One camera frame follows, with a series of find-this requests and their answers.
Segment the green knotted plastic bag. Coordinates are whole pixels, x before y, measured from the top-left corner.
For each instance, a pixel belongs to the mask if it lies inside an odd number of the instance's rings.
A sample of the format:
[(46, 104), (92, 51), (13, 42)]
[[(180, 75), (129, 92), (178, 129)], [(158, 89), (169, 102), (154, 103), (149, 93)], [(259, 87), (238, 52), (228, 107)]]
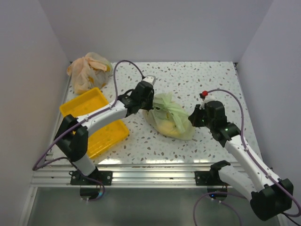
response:
[(156, 94), (153, 109), (143, 111), (145, 120), (160, 134), (180, 140), (191, 140), (195, 128), (189, 114), (175, 101), (172, 93)]

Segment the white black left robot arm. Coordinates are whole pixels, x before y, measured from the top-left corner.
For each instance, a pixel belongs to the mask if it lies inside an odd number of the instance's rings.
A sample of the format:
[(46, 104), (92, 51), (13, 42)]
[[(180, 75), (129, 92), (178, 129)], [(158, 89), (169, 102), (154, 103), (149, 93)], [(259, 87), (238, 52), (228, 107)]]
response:
[(136, 114), (141, 109), (151, 110), (155, 80), (154, 76), (147, 76), (130, 95), (119, 95), (116, 101), (91, 113), (63, 118), (55, 136), (55, 144), (82, 173), (81, 179), (87, 185), (94, 184), (98, 179), (96, 166), (87, 155), (88, 138), (114, 121)]

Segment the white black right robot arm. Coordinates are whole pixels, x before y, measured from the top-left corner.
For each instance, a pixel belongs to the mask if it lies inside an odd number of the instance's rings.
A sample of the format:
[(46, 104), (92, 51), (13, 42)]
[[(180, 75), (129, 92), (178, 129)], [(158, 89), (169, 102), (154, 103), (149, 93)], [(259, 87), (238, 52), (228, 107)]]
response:
[(240, 129), (227, 120), (220, 101), (211, 100), (195, 106), (189, 116), (193, 127), (206, 127), (212, 137), (220, 143), (244, 169), (238, 172), (226, 160), (210, 166), (208, 185), (230, 185), (249, 202), (255, 215), (266, 221), (289, 210), (292, 206), (293, 184), (274, 173), (246, 143)]

